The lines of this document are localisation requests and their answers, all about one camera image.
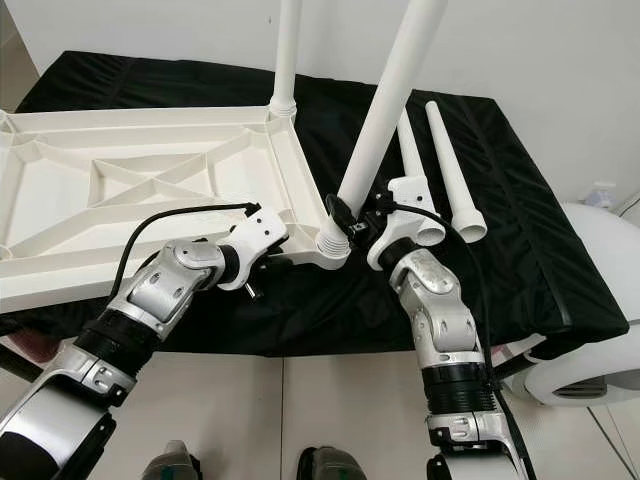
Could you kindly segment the white plastic table leg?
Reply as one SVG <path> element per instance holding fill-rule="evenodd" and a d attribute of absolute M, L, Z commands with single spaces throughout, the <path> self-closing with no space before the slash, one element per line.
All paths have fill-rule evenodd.
<path fill-rule="evenodd" d="M 338 200 L 352 214 L 362 210 L 369 196 L 390 138 L 411 95 L 413 81 L 419 76 L 448 3 L 449 0 L 410 0 L 408 3 L 346 172 L 340 179 Z"/>
<path fill-rule="evenodd" d="M 297 113 L 294 100 L 297 54 L 300 46 L 300 22 L 303 0 L 280 1 L 273 90 L 268 110 L 278 118 L 292 119 Z"/>
<path fill-rule="evenodd" d="M 471 196 L 438 102 L 426 102 L 425 114 L 451 207 L 451 225 L 466 243 L 479 242 L 488 233 L 488 225 Z"/>
<path fill-rule="evenodd" d="M 435 212 L 433 197 L 429 188 L 428 178 L 426 178 L 425 170 L 422 168 L 419 148 L 415 136 L 413 136 L 413 128 L 408 118 L 406 110 L 401 111 L 397 125 L 397 136 L 399 151 L 401 151 L 404 178 L 410 184 L 410 198 L 408 200 L 399 200 L 399 204 L 411 205 L 417 209 Z M 445 229 L 439 221 L 424 218 L 421 220 L 420 228 L 413 234 L 413 241 L 422 244 L 422 246 L 434 246 L 443 242 L 445 238 Z"/>

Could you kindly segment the white plastic children table top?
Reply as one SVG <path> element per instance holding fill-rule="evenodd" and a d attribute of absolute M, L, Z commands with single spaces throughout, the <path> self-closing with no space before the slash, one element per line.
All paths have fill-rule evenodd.
<path fill-rule="evenodd" d="M 41 111 L 0 119 L 0 311 L 109 293 L 173 239 L 227 236 L 243 204 L 289 228 L 284 259 L 332 269 L 328 221 L 291 119 L 265 106 Z"/>

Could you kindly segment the black cloth table cover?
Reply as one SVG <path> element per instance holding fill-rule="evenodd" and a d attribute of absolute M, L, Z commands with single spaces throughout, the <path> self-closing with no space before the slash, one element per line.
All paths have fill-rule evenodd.
<path fill-rule="evenodd" d="M 128 58 L 65 51 L 20 101 L 20 113 L 128 108 L 255 106 L 273 91 L 269 70 L 196 60 Z M 416 90 L 410 116 L 421 150 L 429 150 L 425 104 L 438 102 L 474 202 L 488 233 L 467 248 L 435 253 L 463 284 L 467 301 L 485 288 L 494 343 L 561 332 L 575 306 L 570 282 L 576 234 L 494 99 Z M 197 355 L 362 355 L 407 351 L 410 323 L 379 271 L 361 257 L 338 270 L 301 265 L 256 276 L 260 297 L 201 293 L 165 340 L 166 352 Z"/>

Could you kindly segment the black metal table leg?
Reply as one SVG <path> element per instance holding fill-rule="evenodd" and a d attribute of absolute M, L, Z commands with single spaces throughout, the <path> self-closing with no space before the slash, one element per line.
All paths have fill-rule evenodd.
<path fill-rule="evenodd" d="M 0 342 L 0 394 L 3 402 L 17 401 L 29 388 L 32 380 L 44 371 L 46 362 L 38 361 L 36 356 L 19 344 L 1 338 Z"/>
<path fill-rule="evenodd" d="M 512 356 L 503 364 L 497 364 L 494 367 L 494 379 L 498 381 L 512 378 L 518 372 L 530 369 L 530 367 L 540 364 L 539 358 L 531 357 L 531 351 L 520 353 L 520 355 Z"/>

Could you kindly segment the white round appliance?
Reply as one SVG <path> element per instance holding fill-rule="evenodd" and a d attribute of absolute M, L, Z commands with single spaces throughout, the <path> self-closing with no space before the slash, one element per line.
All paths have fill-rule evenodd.
<path fill-rule="evenodd" d="M 570 321 L 531 337 L 520 353 L 531 351 L 540 364 L 503 383 L 545 406 L 640 401 L 640 225 L 602 207 L 562 209 L 577 238 L 572 268 L 556 271 L 561 280 L 576 275 L 566 293 L 576 302 Z"/>

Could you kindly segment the grey robot right foot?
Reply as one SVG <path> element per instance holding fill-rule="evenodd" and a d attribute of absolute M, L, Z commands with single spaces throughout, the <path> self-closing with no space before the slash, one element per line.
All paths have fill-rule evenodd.
<path fill-rule="evenodd" d="M 320 445 L 300 453 L 294 480 L 367 480 L 367 476 L 351 453 Z"/>

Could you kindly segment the grey robot foot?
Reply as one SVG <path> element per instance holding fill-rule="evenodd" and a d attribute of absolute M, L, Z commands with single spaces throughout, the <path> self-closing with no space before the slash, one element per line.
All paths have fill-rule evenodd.
<path fill-rule="evenodd" d="M 300 453 L 294 480 L 367 480 L 367 476 L 351 453 L 320 445 Z"/>
<path fill-rule="evenodd" d="M 204 480 L 204 472 L 186 443 L 169 440 L 163 452 L 148 461 L 141 480 Z"/>

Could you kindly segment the grey robot left foot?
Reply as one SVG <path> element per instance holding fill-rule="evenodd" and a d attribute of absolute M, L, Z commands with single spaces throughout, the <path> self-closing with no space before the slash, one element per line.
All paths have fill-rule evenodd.
<path fill-rule="evenodd" d="M 163 452 L 148 461 L 141 480 L 204 480 L 204 472 L 186 443 L 169 440 Z"/>

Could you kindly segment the white wall socket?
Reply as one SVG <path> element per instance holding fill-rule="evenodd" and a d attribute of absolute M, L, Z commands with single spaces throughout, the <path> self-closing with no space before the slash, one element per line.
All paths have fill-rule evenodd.
<path fill-rule="evenodd" d="M 589 192 L 582 197 L 582 204 L 595 207 L 595 209 L 612 209 L 614 206 L 614 187 L 616 187 L 616 183 L 596 180 Z"/>

